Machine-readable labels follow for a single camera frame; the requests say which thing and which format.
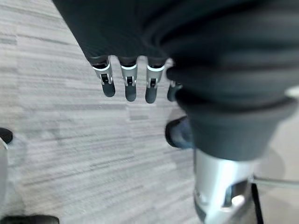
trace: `metal joint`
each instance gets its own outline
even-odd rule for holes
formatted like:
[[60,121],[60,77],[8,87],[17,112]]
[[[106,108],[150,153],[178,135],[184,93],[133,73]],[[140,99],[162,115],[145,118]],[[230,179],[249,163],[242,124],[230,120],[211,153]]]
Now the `metal joint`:
[[112,84],[113,82],[113,73],[110,63],[107,67],[103,69],[98,69],[93,67],[95,73],[97,74],[97,77],[101,80],[102,85],[105,85],[105,82],[108,80],[108,84]]
[[131,67],[126,67],[126,66],[121,66],[121,73],[123,77],[123,81],[125,83],[125,86],[135,86],[136,85],[136,80],[137,80],[137,64],[131,66]]
[[164,68],[165,68],[164,65],[161,68],[152,68],[149,65],[147,65],[147,69],[146,69],[146,87],[147,88],[152,87],[152,85],[151,85],[152,79],[155,80],[154,88],[157,88],[157,84],[161,80],[161,76],[162,76]]

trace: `black fingertip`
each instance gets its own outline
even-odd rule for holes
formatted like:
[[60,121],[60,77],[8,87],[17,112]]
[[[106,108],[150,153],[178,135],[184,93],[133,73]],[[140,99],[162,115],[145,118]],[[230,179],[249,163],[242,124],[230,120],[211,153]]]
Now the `black fingertip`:
[[145,92],[145,101],[149,104],[152,104],[155,102],[157,96],[157,88],[150,87],[146,88]]
[[176,92],[178,91],[178,87],[172,87],[169,85],[169,89],[167,92],[167,99],[171,102],[176,101]]
[[111,84],[105,83],[105,85],[102,85],[102,87],[106,97],[112,97],[115,95],[115,86],[113,81]]
[[126,99],[129,102],[133,102],[136,99],[136,86],[126,86],[125,87],[125,94],[126,94]]

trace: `black foot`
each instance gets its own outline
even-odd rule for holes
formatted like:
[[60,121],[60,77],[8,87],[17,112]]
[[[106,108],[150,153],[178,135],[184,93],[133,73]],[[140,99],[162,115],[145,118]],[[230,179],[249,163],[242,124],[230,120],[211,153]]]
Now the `black foot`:
[[0,127],[0,138],[8,144],[13,140],[13,133],[6,128]]
[[55,216],[8,216],[1,219],[0,224],[59,224]]

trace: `black cable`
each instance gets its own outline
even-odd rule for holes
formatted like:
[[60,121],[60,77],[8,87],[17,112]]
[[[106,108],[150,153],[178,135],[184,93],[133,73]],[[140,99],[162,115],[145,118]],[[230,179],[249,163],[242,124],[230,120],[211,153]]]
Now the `black cable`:
[[256,220],[257,224],[264,224],[263,222],[263,214],[262,214],[262,208],[260,204],[260,199],[258,196],[258,190],[257,186],[255,183],[251,185],[251,193],[252,193],[252,199],[255,205],[255,210],[256,210]]

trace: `black wheel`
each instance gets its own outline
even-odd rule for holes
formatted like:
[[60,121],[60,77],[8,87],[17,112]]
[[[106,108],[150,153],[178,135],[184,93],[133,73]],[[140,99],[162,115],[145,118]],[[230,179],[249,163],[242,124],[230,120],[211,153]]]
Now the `black wheel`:
[[8,144],[13,140],[13,133],[6,128],[0,127],[0,138]]
[[55,216],[8,216],[0,221],[0,224],[59,224]]
[[132,102],[136,99],[136,86],[126,86],[125,87],[125,94],[126,94],[126,99],[129,102]]
[[105,83],[105,85],[102,85],[102,87],[103,87],[103,92],[106,97],[112,97],[115,95],[114,81],[112,81],[111,84]]
[[155,87],[150,87],[146,88],[145,92],[145,101],[149,104],[152,104],[155,102],[157,96],[157,88]]

